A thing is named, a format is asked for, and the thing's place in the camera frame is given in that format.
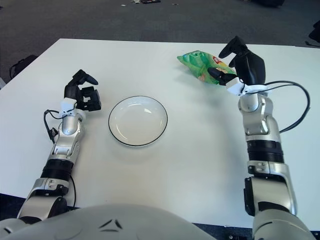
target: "green snack bag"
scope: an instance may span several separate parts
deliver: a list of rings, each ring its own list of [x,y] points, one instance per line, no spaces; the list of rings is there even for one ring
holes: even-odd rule
[[[216,68],[225,74],[236,74],[219,58],[203,51],[197,50],[189,52],[176,58],[182,64],[186,65],[197,79],[208,84],[219,84],[219,82],[208,73],[208,68]]]

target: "gray carpet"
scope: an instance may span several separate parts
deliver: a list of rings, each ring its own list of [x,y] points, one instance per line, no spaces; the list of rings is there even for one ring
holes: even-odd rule
[[[59,38],[304,46],[320,19],[320,0],[286,0],[268,8],[242,0],[2,0],[0,76]]]

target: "black cable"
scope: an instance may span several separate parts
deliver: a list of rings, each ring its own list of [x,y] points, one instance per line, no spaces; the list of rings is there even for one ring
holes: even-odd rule
[[[268,89],[266,89],[266,90],[255,91],[255,92],[248,92],[247,94],[248,94],[248,95],[251,95],[251,94],[264,93],[264,92],[267,92],[267,91],[270,91],[270,90],[273,90],[273,89],[278,89],[278,88],[286,87],[286,86],[294,86],[294,85],[293,85],[293,84],[280,85],[280,86],[275,86],[275,87],[272,87],[272,88],[268,88]]]
[[[76,200],[77,200],[76,184],[75,184],[75,181],[74,181],[74,179],[72,178],[71,175],[70,175],[70,179],[71,179],[71,181],[72,181],[73,191],[74,191],[74,201],[73,201],[73,207],[72,207],[72,210],[74,210],[74,209],[75,209],[75,206],[76,206]]]
[[[280,133],[284,133],[286,131],[289,131],[293,128],[295,128],[296,126],[298,126],[303,120],[304,118],[306,117],[307,113],[309,112],[310,110],[310,95],[308,93],[308,91],[300,84],[294,82],[294,81],[285,81],[285,80],[281,80],[281,81],[272,81],[272,82],[268,82],[264,85],[271,85],[271,84],[286,84],[286,85],[281,85],[281,86],[277,86],[277,87],[273,87],[273,88],[270,88],[270,89],[267,89],[267,90],[263,90],[263,91],[258,91],[258,92],[255,92],[255,93],[261,93],[261,92],[266,92],[266,91],[269,91],[269,90],[272,90],[272,89],[276,89],[276,88],[281,88],[281,87],[285,87],[285,86],[296,86],[296,87],[299,87],[305,94],[306,96],[306,107],[305,107],[305,110],[304,112],[302,113],[301,117],[295,121],[293,124],[291,124],[290,126],[282,129],[280,131]]]
[[[77,104],[77,102],[75,102],[75,103],[73,104],[73,108],[72,108],[72,109],[69,109],[69,110],[66,111],[66,112],[68,113],[68,112],[71,112],[72,110],[75,110],[76,104]],[[46,120],[46,116],[47,116],[47,114],[50,114],[54,119],[58,119],[58,120],[59,120],[59,119],[65,118],[65,117],[68,116],[68,115],[64,115],[63,117],[55,117],[52,113],[57,113],[57,114],[58,114],[59,112],[56,111],[56,110],[49,110],[49,109],[47,109],[47,110],[43,113],[43,121],[44,121],[45,129],[46,129],[46,131],[47,131],[47,133],[48,133],[48,135],[49,135],[49,138],[51,139],[51,141],[53,142],[53,144],[55,144],[55,136],[53,136],[51,130],[49,129],[49,126],[48,126],[48,123],[47,123],[47,120]]]

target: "white table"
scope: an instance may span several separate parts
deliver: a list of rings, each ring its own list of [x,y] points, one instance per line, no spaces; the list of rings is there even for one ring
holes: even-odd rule
[[[40,177],[52,143],[43,123],[46,109],[59,109],[64,87],[83,69],[99,82],[101,111],[89,112],[73,176],[78,207],[134,203],[175,213],[193,223],[252,227],[244,208],[247,145],[238,97],[204,84],[176,56],[194,50],[218,55],[225,44],[60,39],[0,91],[0,192],[26,197]],[[311,95],[301,125],[281,135],[298,202],[298,216],[320,230],[320,50],[250,45],[266,65],[267,82],[290,80]],[[228,63],[231,56],[224,61]],[[137,95],[160,101],[168,114],[153,144],[120,144],[108,128],[111,109]],[[303,112],[296,87],[275,90],[280,128]],[[59,121],[50,119],[51,127]],[[67,196],[73,202],[70,187]]]

